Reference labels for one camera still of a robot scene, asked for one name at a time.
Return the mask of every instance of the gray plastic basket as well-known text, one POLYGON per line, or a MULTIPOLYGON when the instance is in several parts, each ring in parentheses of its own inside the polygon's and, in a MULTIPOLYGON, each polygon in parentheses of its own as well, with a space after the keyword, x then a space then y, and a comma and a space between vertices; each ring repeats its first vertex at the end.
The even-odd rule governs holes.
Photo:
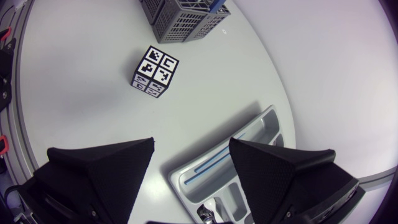
POLYGON ((209 13, 212 0, 164 0, 152 26, 159 43, 184 42, 204 38, 217 24, 229 16, 222 5, 209 13))
POLYGON ((148 18, 148 22, 152 25, 162 9, 164 0, 143 0, 142 8, 148 18))

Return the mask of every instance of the red clip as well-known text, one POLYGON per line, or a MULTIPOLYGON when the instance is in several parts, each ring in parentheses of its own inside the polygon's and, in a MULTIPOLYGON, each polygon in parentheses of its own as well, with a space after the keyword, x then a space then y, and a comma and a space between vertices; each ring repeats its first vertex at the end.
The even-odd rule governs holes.
POLYGON ((8 36, 11 34, 11 27, 8 27, 7 29, 1 31, 0 35, 0 41, 4 41, 7 39, 8 36))
POLYGON ((4 141, 4 148, 0 147, 0 156, 4 155, 8 151, 8 141, 5 135, 0 136, 0 146, 1 142, 4 141))

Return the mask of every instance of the white wall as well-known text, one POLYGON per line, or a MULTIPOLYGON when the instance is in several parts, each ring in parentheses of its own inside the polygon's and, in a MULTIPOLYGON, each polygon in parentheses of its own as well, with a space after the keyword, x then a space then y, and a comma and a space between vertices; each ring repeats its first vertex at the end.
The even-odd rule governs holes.
POLYGON ((396 166, 398 47, 380 3, 234 1, 279 72, 297 148, 335 149, 355 177, 396 166))

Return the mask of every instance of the black and white cube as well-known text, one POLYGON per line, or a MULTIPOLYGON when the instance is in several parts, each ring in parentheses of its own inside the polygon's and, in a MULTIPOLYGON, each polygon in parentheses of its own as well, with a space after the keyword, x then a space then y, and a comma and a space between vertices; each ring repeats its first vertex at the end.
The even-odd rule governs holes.
POLYGON ((170 86, 178 63, 177 59, 150 46, 134 72, 131 85, 158 98, 170 86))

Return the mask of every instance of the white round table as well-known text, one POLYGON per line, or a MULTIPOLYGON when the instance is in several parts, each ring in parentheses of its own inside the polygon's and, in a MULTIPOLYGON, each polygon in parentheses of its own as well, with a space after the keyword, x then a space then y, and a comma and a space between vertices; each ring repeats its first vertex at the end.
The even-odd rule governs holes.
POLYGON ((285 147, 295 147, 284 87, 249 22, 232 15, 204 39, 158 44, 136 0, 48 0, 32 6, 22 46, 19 110, 34 167, 49 147, 78 149, 155 139, 130 223, 189 223, 167 176, 275 105, 285 147), (154 98, 130 85, 153 45, 180 60, 154 98))

